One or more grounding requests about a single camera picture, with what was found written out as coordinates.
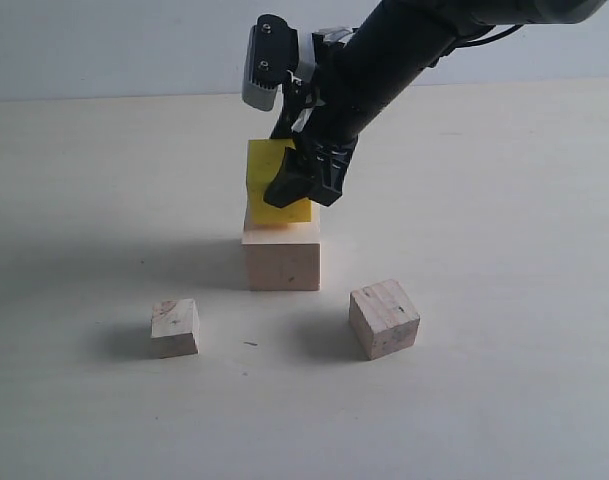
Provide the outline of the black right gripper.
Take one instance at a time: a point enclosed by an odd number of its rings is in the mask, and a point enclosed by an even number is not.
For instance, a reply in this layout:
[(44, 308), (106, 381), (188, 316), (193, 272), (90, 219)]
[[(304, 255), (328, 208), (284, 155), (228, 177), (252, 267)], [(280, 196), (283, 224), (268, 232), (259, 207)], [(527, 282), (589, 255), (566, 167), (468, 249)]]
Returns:
[[(350, 92), (333, 66), (333, 55), (355, 33), (354, 29), (297, 31), (298, 65), (278, 87), (283, 105), (270, 136), (291, 140), (294, 146), (284, 150), (278, 172), (265, 190), (263, 200), (268, 205), (283, 209), (309, 198), (331, 206), (343, 195), (358, 138), (341, 131), (339, 114), (350, 104)], [(309, 159), (296, 150), (305, 137), (326, 139), (312, 142)]]

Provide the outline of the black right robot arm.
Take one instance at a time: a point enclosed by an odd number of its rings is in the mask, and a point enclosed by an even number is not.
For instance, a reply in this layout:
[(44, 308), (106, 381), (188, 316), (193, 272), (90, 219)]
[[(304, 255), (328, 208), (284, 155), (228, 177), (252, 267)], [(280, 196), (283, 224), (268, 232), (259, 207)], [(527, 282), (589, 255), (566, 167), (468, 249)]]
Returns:
[(380, 2), (357, 28), (302, 33), (263, 14), (250, 29), (243, 101), (283, 106), (271, 133), (293, 141), (264, 201), (285, 208), (301, 199), (330, 206), (360, 133), (425, 69), (457, 49), (485, 45), (525, 25), (578, 24), (600, 1)]

